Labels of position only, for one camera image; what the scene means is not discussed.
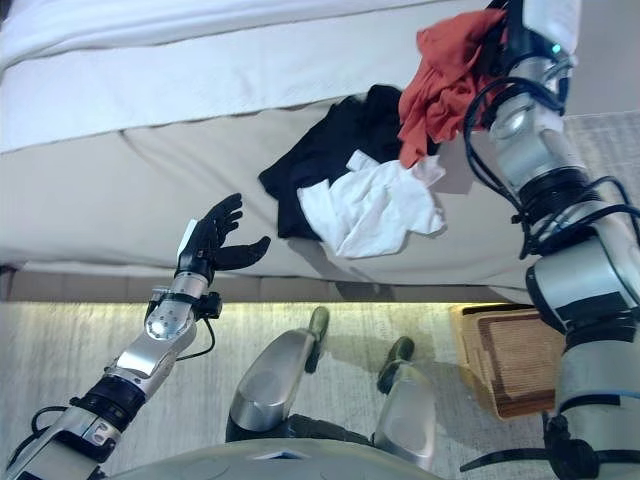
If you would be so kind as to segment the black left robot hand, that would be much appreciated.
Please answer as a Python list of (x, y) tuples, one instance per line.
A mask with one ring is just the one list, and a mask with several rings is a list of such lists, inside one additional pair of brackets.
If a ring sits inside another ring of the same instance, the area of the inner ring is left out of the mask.
[(212, 282), (219, 271), (240, 270), (260, 261), (271, 243), (268, 236), (251, 244), (225, 246), (227, 236), (239, 227), (242, 196), (232, 194), (214, 205), (198, 220), (177, 256), (174, 275), (192, 273)]

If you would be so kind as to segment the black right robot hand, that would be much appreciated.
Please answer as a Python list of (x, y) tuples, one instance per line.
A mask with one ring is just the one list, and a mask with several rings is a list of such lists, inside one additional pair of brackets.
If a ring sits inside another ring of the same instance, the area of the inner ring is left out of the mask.
[(497, 47), (493, 73), (507, 75), (531, 58), (575, 64), (581, 1), (491, 1), (485, 10), (504, 14), (489, 36)]

